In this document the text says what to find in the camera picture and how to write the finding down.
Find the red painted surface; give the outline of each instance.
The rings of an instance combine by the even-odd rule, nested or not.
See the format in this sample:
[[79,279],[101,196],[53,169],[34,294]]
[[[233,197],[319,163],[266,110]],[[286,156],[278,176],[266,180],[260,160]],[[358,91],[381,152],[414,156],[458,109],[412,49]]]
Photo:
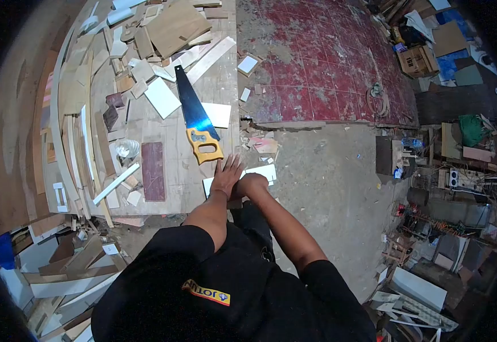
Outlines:
[[[266,89],[246,103],[255,122],[416,126],[408,78],[370,14],[355,6],[356,1],[340,0],[238,0],[239,49],[266,58],[249,80],[249,86],[260,83]],[[391,101],[386,118],[375,118],[366,103],[375,82]]]

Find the curved wooden strip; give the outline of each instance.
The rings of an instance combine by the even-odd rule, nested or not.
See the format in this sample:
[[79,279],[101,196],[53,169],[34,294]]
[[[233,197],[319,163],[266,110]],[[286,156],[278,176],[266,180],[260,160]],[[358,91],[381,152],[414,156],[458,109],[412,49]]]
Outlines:
[[59,51],[59,56],[56,59],[55,68],[53,69],[53,86],[51,88],[51,114],[49,117],[49,125],[51,126],[51,132],[53,136],[53,146],[55,147],[55,157],[56,161],[59,165],[60,176],[62,178],[62,183],[66,188],[66,193],[70,198],[72,205],[74,205],[74,201],[80,198],[76,190],[76,186],[74,185],[74,181],[70,175],[70,171],[68,169],[68,164],[66,163],[66,156],[64,154],[64,146],[62,145],[62,135],[60,133],[59,127],[59,75],[60,69],[62,67],[62,62],[64,61],[64,57],[66,55],[66,48],[72,38],[72,34],[74,32],[74,24],[70,27],[64,42]]

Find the concrete floor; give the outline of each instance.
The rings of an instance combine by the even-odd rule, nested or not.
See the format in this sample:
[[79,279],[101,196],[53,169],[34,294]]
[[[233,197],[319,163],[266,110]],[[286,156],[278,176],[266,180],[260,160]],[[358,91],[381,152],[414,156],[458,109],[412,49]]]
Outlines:
[[[408,181],[377,187],[381,181],[375,173],[374,137],[381,133],[366,125],[275,132],[280,144],[278,181],[269,191],[309,230],[360,302],[376,286],[375,268],[385,247],[382,233],[397,224],[390,215],[392,202],[404,199],[408,191]],[[259,155],[275,157],[247,151],[243,158],[248,168],[264,165]],[[179,225],[184,217],[154,216],[141,229],[115,228],[111,235],[135,257],[157,229]],[[281,269],[295,274],[275,242],[274,251]]]

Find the plastic bottle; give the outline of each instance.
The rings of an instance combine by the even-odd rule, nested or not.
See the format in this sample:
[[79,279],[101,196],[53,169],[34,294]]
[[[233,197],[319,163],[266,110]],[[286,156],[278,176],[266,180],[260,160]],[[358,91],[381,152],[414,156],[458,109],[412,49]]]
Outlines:
[[115,150],[123,158],[134,158],[140,153],[140,144],[136,140],[123,139],[115,143]]
[[423,147],[423,141],[419,139],[410,139],[410,138],[403,138],[401,140],[402,146],[405,147],[412,147],[412,148],[422,148]]

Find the cardboard box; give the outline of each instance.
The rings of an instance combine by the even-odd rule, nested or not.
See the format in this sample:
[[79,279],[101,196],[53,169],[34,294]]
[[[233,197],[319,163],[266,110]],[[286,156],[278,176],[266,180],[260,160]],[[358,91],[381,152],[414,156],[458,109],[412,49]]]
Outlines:
[[405,52],[397,52],[402,71],[413,78],[437,75],[437,60],[428,46],[417,46]]

